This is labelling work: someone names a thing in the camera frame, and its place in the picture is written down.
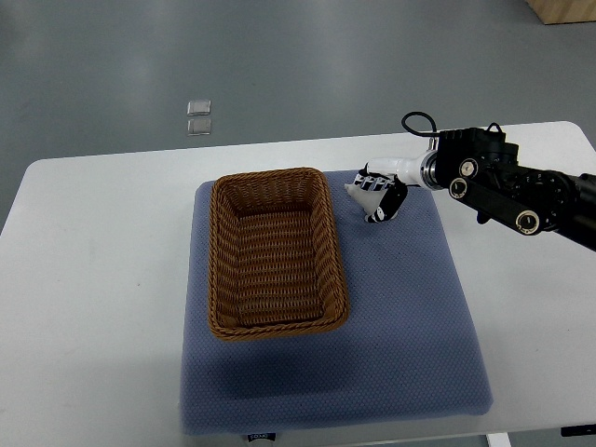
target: basket rim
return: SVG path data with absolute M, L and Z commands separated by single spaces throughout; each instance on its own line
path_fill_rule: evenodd
M 223 187 L 228 183 L 241 179 L 242 182 L 259 182 L 261 179 L 271 179 L 271 177 L 284 177 L 289 174 L 300 173 L 304 176 L 311 175 L 317 177 L 322 182 L 322 188 L 318 188 L 317 194 L 320 194 L 325 200 L 328 210 L 332 210 L 332 200 L 327 178 L 324 173 L 315 168 L 291 168 L 274 169 L 265 171 L 256 171 L 248 173 L 239 173 L 226 175 L 215 181 L 211 190 L 210 201 L 210 246 L 209 246 L 209 272 L 208 272 L 208 323 L 211 332 L 218 338 L 225 341 L 257 340 L 277 336 L 290 336 L 306 333 L 319 333 L 331 331 L 340 327 L 349 316 L 349 297 L 345 281 L 344 265 L 341 259 L 339 240 L 335 227 L 335 220 L 332 212 L 323 212 L 321 218 L 325 220 L 324 231 L 328 233 L 326 240 L 332 248 L 332 281 L 336 283 L 337 294 L 333 300 L 337 306 L 337 312 L 331 317 L 321 317 L 312 320 L 296 320 L 283 323 L 255 325 L 251 327 L 228 328 L 222 326 L 217 318 L 217 287 L 216 287 L 216 263 L 215 252 L 217 251 L 217 241 L 219 234 L 219 223 L 217 212 L 221 207 L 221 200 L 218 200 Z

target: white object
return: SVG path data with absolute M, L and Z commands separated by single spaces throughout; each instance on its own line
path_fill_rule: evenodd
M 373 214 L 381 200 L 385 196 L 386 190 L 365 191 L 357 184 L 345 184 L 344 189 L 356 202 L 364 209 L 367 214 Z
M 511 447 L 509 435 L 507 433 L 491 433 L 486 435 L 488 447 Z
M 397 175 L 400 182 L 418 185 L 425 189 L 437 189 L 429 185 L 421 167 L 428 165 L 428 160 L 436 155 L 436 151 L 427 151 L 415 158 L 373 158 L 367 163 L 367 171 L 383 175 Z
M 596 172 L 596 154 L 571 123 L 503 130 L 520 145 L 521 165 Z M 180 432 L 196 189 L 241 171 L 360 169 L 374 157 L 416 157 L 425 146 L 394 134 L 33 163 L 0 237 L 0 445 L 244 446 L 240 436 L 188 440 Z M 446 191 L 433 196 L 479 336 L 490 412 L 284 432 L 276 446 L 596 420 L 596 253 L 557 235 L 478 225 Z

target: gray floor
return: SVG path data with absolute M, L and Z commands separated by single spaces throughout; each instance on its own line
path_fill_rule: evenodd
M 595 55 L 596 23 L 545 26 L 523 0 L 0 0 L 0 228 L 40 158 L 401 132 L 411 110 L 568 120 L 596 144 Z M 213 129 L 189 138 L 196 98 Z

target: metal screw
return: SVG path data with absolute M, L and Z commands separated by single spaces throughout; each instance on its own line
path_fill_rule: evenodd
M 454 179 L 449 185 L 449 194 L 453 198 L 462 198 L 466 195 L 467 183 L 464 179 Z
M 463 176 L 469 177 L 470 175 L 472 175 L 474 173 L 474 165 L 472 164 L 471 161 L 466 161 L 462 165 L 462 169 L 460 169 L 460 172 Z
M 522 211 L 515 219 L 515 224 L 524 235 L 532 235 L 538 230 L 540 218 L 538 215 L 530 210 Z

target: robotic arm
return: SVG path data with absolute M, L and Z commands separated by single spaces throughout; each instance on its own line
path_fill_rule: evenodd
M 424 116 L 433 130 L 411 129 L 406 121 L 413 115 Z M 505 142 L 506 134 L 496 123 L 488 129 L 437 132 L 429 115 L 412 112 L 401 124 L 414 135 L 430 138 L 429 149 L 418 158 L 376 158 L 359 172 L 355 186 L 386 190 L 376 200 L 376 210 L 364 206 L 370 213 L 368 222 L 395 217 L 407 195 L 406 185 L 444 188 L 478 212 L 479 224 L 494 219 L 528 236 L 554 231 L 596 251 L 595 175 L 574 177 L 519 166 L 519 146 Z M 362 204 L 362 195 L 348 185 L 346 189 Z

